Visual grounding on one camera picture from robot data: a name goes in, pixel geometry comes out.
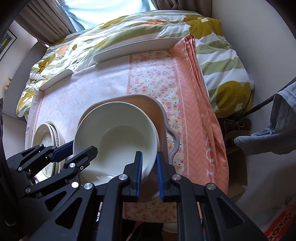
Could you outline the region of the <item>pink handled dish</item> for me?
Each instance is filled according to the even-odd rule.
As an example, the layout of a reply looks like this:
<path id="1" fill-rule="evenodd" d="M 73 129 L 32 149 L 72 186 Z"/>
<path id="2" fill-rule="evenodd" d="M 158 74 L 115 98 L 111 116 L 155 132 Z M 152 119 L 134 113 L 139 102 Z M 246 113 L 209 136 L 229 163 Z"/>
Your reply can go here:
<path id="1" fill-rule="evenodd" d="M 133 104 L 147 114 L 147 116 L 153 122 L 159 136 L 158 152 L 162 152 L 166 163 L 171 164 L 173 161 L 173 157 L 179 149 L 180 139 L 178 137 L 178 134 L 174 132 L 174 130 L 169 126 L 168 118 L 163 106 L 155 98 L 143 94 L 134 94 L 101 101 L 90 106 L 90 108 L 85 111 L 85 113 L 81 117 L 81 120 L 79 121 L 79 124 L 81 123 L 81 121 L 83 121 L 86 115 L 96 107 L 114 101 L 121 101 Z M 148 179 L 145 182 L 141 181 L 139 201 L 148 202 L 156 199 L 158 196 L 159 188 L 155 160 L 154 167 Z"/>

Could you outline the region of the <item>pink floral tablecloth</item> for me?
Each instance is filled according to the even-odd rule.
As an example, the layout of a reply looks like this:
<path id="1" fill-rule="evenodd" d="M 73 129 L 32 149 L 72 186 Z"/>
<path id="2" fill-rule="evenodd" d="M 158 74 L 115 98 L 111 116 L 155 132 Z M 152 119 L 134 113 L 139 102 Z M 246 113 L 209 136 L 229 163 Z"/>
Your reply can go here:
<path id="1" fill-rule="evenodd" d="M 179 137 L 172 160 L 177 173 L 192 182 L 228 190 L 229 169 L 221 128 L 208 99 L 197 61 L 197 41 L 187 36 L 169 50 L 115 58 L 35 92 L 27 123 L 25 147 L 42 123 L 53 121 L 64 141 L 74 139 L 90 106 L 123 97 L 149 105 L 154 123 L 164 121 Z"/>

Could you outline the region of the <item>floral green yellow quilt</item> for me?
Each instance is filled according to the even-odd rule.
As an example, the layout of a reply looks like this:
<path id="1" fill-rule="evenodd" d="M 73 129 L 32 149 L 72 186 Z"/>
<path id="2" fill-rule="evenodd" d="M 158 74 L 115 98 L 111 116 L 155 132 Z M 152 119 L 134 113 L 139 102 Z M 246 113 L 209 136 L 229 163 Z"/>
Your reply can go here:
<path id="1" fill-rule="evenodd" d="M 16 115 L 27 116 L 35 91 L 64 71 L 78 72 L 97 59 L 167 50 L 189 35 L 195 40 L 197 60 L 216 116 L 249 111 L 254 83 L 226 40 L 222 23 L 192 11 L 151 11 L 121 16 L 55 40 L 32 66 Z"/>

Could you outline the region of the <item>grey curtain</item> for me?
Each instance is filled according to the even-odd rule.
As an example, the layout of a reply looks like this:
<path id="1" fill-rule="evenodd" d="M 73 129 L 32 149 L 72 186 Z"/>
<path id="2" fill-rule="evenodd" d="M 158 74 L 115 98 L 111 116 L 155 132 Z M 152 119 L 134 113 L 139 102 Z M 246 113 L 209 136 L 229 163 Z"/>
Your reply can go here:
<path id="1" fill-rule="evenodd" d="M 76 32 L 68 15 L 57 0 L 30 1 L 15 21 L 38 41 L 52 45 Z"/>

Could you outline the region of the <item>white bowl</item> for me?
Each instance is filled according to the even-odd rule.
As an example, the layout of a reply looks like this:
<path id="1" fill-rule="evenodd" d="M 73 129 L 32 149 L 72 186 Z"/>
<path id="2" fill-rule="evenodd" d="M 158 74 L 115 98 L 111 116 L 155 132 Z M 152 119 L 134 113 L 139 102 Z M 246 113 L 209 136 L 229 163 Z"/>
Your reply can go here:
<path id="1" fill-rule="evenodd" d="M 142 182 L 145 182 L 159 150 L 157 130 L 147 114 L 133 104 L 114 101 L 96 107 L 81 121 L 73 143 L 77 155 L 90 146 L 97 156 L 81 172 L 86 182 L 107 183 L 123 173 L 142 152 Z"/>

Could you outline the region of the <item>yellow duck cartoon plate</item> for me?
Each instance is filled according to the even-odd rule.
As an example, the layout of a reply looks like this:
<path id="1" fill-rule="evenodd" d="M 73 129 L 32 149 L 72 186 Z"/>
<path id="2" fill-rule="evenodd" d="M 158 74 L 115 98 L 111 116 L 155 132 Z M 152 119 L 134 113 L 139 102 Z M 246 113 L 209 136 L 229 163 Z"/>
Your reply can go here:
<path id="1" fill-rule="evenodd" d="M 64 144 L 65 144 L 65 141 L 64 141 L 64 139 L 63 139 L 61 133 L 59 132 L 59 130 L 58 130 L 56 124 L 55 124 L 53 121 L 51 121 L 51 120 L 48 120 L 48 121 L 47 121 L 47 124 L 49 124 L 49 125 L 51 126 L 51 128 L 54 130 L 56 146 L 57 146 L 57 147 L 60 147 L 60 146 L 64 145 Z M 65 163 L 66 160 L 67 160 L 67 159 L 63 159 L 62 161 L 60 161 L 60 162 L 58 163 L 58 165 L 57 165 L 57 166 L 58 166 L 58 169 L 57 169 L 57 170 L 58 170 L 58 173 L 59 173 L 59 172 L 61 171 L 61 169 L 63 168 L 64 163 Z"/>

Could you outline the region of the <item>white tray edge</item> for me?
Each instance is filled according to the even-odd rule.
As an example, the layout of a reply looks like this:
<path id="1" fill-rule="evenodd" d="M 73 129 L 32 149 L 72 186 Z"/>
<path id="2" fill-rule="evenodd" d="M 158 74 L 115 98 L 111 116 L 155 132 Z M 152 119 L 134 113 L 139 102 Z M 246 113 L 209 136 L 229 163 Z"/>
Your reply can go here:
<path id="1" fill-rule="evenodd" d="M 73 74 L 74 74 L 74 72 L 72 70 L 65 69 L 61 73 L 57 74 L 56 76 L 54 76 L 53 78 L 51 78 L 50 80 L 48 80 L 47 82 L 43 83 L 39 87 L 39 90 L 40 91 L 45 91 L 48 88 L 52 87 L 53 85 L 57 84 L 59 81 L 65 79 L 68 76 L 71 76 Z"/>
<path id="2" fill-rule="evenodd" d="M 96 64 L 132 54 L 171 49 L 182 37 L 151 39 L 134 42 L 98 53 L 93 57 Z"/>

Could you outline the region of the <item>grey cloth garment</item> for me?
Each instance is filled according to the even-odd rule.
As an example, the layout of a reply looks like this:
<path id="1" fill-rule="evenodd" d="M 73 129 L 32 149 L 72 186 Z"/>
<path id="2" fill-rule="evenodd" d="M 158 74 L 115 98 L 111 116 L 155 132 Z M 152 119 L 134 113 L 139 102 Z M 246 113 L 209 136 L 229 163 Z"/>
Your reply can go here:
<path id="1" fill-rule="evenodd" d="M 295 83 L 274 96 L 270 124 L 261 132 L 239 136 L 234 143 L 247 155 L 283 155 L 295 150 Z"/>

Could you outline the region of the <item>small chick print plate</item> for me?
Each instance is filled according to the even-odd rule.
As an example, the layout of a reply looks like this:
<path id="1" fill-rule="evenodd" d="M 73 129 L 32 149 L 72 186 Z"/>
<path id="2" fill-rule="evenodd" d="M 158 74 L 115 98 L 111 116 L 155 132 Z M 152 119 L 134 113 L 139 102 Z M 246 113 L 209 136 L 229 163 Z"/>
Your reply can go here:
<path id="1" fill-rule="evenodd" d="M 44 147 L 56 146 L 55 133 L 47 122 L 42 123 L 36 130 L 33 138 L 33 146 L 43 144 Z M 55 174 L 58 174 L 58 163 L 53 162 L 45 166 L 39 173 L 36 174 L 35 179 L 37 182 L 44 181 Z"/>

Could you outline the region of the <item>framed wall picture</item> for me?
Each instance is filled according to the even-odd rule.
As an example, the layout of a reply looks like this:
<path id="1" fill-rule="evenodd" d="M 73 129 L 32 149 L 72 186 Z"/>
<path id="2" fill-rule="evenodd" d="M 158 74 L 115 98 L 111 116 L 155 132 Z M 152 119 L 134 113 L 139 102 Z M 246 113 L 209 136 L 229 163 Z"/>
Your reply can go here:
<path id="1" fill-rule="evenodd" d="M 6 54 L 10 46 L 15 42 L 17 39 L 16 35 L 11 31 L 7 30 L 3 39 L 1 40 L 0 45 L 0 60 L 2 60 L 3 56 Z"/>

